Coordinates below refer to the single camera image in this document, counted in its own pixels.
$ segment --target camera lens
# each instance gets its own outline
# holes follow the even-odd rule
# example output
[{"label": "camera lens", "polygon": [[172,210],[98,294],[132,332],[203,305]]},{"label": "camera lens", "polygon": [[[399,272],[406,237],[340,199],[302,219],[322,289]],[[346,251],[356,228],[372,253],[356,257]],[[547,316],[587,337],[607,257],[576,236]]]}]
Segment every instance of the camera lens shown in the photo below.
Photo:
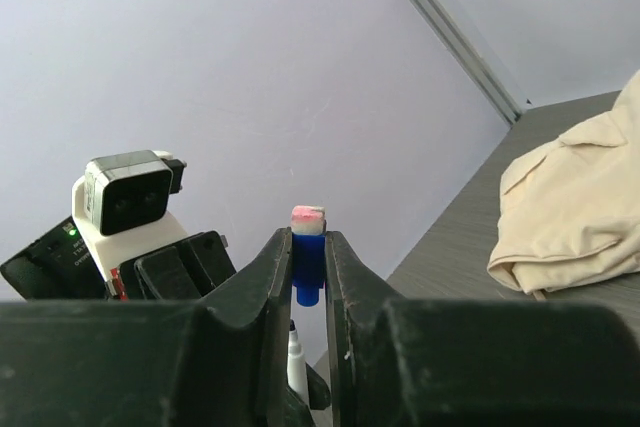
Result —
[{"label": "camera lens", "polygon": [[144,196],[144,201],[147,204],[152,204],[156,200],[158,200],[158,194],[156,194],[155,192],[149,192],[147,195]]},{"label": "camera lens", "polygon": [[127,209],[128,202],[124,199],[120,199],[116,202],[116,212],[124,212]]}]

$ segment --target beige cloth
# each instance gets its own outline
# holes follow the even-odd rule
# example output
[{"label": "beige cloth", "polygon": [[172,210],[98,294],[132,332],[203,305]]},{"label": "beige cloth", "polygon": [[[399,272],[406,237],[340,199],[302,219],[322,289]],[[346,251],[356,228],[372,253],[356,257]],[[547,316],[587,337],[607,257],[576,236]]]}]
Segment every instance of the beige cloth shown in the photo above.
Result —
[{"label": "beige cloth", "polygon": [[506,287],[553,291],[639,271],[640,72],[610,112],[516,159],[500,211],[487,270]]}]

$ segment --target black electronic device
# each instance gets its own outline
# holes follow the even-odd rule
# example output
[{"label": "black electronic device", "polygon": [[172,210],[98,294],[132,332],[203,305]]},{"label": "black electronic device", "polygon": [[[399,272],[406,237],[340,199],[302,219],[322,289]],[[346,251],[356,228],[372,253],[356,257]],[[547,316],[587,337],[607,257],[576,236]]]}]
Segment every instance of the black electronic device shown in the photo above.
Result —
[{"label": "black electronic device", "polygon": [[0,266],[25,299],[102,299],[104,280],[71,217]]},{"label": "black electronic device", "polygon": [[160,220],[179,192],[185,164],[151,150],[98,157],[87,164],[84,209],[103,236]]}]

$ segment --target table surface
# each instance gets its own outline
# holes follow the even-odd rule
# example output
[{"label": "table surface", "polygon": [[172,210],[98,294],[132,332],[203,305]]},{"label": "table surface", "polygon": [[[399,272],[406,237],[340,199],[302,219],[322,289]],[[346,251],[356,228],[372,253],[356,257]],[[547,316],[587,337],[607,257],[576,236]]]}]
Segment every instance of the table surface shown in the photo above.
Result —
[{"label": "table surface", "polygon": [[[530,296],[502,287],[486,271],[498,240],[500,177],[515,158],[553,140],[578,122],[610,110],[616,96],[614,92],[525,114],[391,274],[389,284],[413,298],[534,302]],[[602,303],[618,312],[640,340],[640,274],[550,293],[547,299]],[[316,369],[328,378],[326,354]],[[318,425],[330,425],[328,412],[314,416]]]}]

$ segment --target pink eraser tip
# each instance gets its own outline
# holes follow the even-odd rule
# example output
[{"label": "pink eraser tip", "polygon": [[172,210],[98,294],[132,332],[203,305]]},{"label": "pink eraser tip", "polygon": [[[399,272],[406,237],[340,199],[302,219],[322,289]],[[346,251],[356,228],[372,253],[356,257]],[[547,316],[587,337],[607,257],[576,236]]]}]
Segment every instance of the pink eraser tip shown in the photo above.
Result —
[{"label": "pink eraser tip", "polygon": [[324,219],[324,207],[296,205],[291,212],[291,220],[313,222],[318,219]]},{"label": "pink eraser tip", "polygon": [[291,212],[291,230],[294,234],[322,235],[325,232],[324,207],[298,205]]}]

